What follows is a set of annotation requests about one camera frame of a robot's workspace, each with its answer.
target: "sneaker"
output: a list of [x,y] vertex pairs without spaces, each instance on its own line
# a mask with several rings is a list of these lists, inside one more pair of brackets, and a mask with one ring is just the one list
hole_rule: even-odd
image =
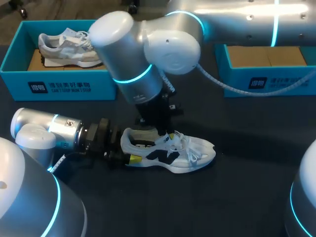
[[93,50],[89,34],[67,28],[58,36],[39,35],[39,50],[44,57],[44,66],[63,67],[78,65],[91,68],[102,64]]
[[138,162],[129,166],[162,166],[173,173],[188,173],[205,167],[215,158],[214,145],[210,142],[185,136],[175,131],[159,137],[157,130],[138,131],[126,129],[121,148],[125,154],[137,157]]

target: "white cylindrical housing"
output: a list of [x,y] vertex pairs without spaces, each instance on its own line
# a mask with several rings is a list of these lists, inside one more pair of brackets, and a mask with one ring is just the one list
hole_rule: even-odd
[[201,57],[198,41],[186,32],[175,30],[154,31],[145,43],[144,52],[150,63],[175,75],[192,71]]
[[15,143],[45,169],[52,165],[56,137],[42,126],[26,124],[16,135]]
[[289,236],[316,236],[316,141],[302,159],[290,191],[285,213],[285,227]]
[[17,145],[0,138],[0,235],[83,237],[86,227],[80,198]]

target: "shoe box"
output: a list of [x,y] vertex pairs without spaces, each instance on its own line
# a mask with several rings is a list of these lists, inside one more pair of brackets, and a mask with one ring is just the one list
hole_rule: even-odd
[[41,33],[56,36],[67,27],[88,31],[94,20],[23,21],[0,67],[15,101],[115,100],[117,88],[105,66],[46,68],[38,49]]
[[[242,47],[215,45],[222,82],[250,92],[272,92],[286,88],[316,70],[316,47]],[[311,78],[286,95],[316,95]],[[225,97],[244,97],[225,90]]]

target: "dark tabletop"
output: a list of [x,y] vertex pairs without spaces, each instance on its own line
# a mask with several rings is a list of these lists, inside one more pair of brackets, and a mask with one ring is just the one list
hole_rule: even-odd
[[[0,62],[7,46],[0,46]],[[201,64],[217,76],[212,46]],[[102,161],[71,160],[56,176],[85,204],[87,237],[279,237],[300,160],[316,139],[316,97],[224,98],[194,71],[171,77],[185,115],[175,128],[215,144],[215,162],[176,175],[163,168],[110,170]],[[30,108],[133,127],[137,111],[116,101],[15,102],[0,79],[0,136],[13,141],[14,112]]]

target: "cable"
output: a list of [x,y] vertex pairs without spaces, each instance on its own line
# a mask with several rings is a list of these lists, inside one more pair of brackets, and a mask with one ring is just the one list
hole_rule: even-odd
[[159,70],[159,74],[160,74],[162,80],[164,81],[164,83],[168,86],[170,92],[175,93],[176,89],[173,87],[173,85],[171,84],[171,82],[169,81],[169,79],[167,78],[165,73],[163,72],[163,70]]
[[258,92],[249,92],[249,91],[239,90],[239,89],[233,88],[233,87],[231,87],[229,85],[226,85],[226,84],[220,82],[219,80],[215,79],[214,77],[212,77],[207,71],[205,71],[202,68],[202,66],[200,64],[197,65],[197,69],[199,69],[202,72],[202,74],[204,76],[206,76],[208,79],[210,79],[212,82],[214,82],[215,84],[221,86],[224,89],[233,91],[233,92],[238,93],[238,94],[247,95],[247,96],[256,96],[256,97],[274,96],[274,95],[279,95],[281,93],[288,92],[288,91],[290,91],[292,89],[295,89],[295,88],[299,87],[300,85],[305,83],[307,80],[309,80],[312,77],[316,76],[316,69],[315,69],[311,73],[306,75],[305,77],[303,77],[300,80],[298,80],[296,83],[294,83],[294,84],[292,84],[292,85],[290,85],[290,86],[288,86],[286,88],[283,88],[283,89],[280,89],[280,90],[276,90],[276,91],[273,91],[273,92],[258,93]]
[[57,161],[57,163],[54,165],[53,168],[51,168],[50,170],[48,170],[50,173],[54,173],[56,171],[56,169],[60,166],[60,164],[66,159],[68,158],[69,156],[72,156],[72,155],[85,155],[85,153],[81,153],[81,152],[73,152],[73,153],[69,153],[67,155],[63,154],[62,157],[60,157],[60,159]]

